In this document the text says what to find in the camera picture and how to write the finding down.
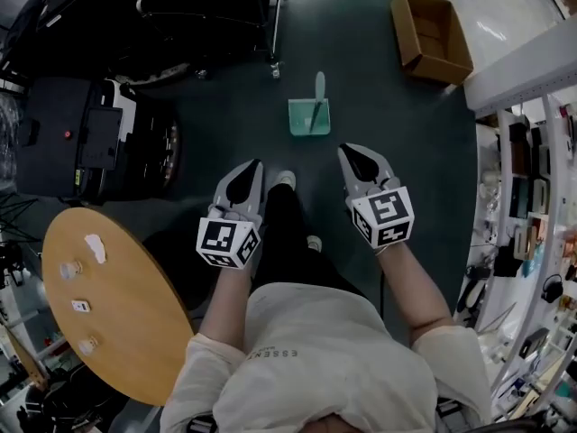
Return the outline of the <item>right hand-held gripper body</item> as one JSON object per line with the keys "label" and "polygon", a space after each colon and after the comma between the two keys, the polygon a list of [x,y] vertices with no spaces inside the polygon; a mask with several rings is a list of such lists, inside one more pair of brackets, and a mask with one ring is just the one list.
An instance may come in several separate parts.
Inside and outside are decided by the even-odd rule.
{"label": "right hand-held gripper body", "polygon": [[353,226],[378,254],[390,245],[408,240],[415,214],[408,189],[398,177],[365,185],[366,194],[358,198],[349,196],[345,188],[345,203]]}

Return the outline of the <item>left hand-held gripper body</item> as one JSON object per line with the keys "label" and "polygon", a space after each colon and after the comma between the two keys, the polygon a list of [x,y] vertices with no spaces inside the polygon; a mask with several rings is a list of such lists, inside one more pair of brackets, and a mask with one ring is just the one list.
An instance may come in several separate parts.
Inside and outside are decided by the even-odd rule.
{"label": "left hand-held gripper body", "polygon": [[244,270],[260,243],[257,224],[240,213],[211,205],[199,220],[196,251],[212,266]]}

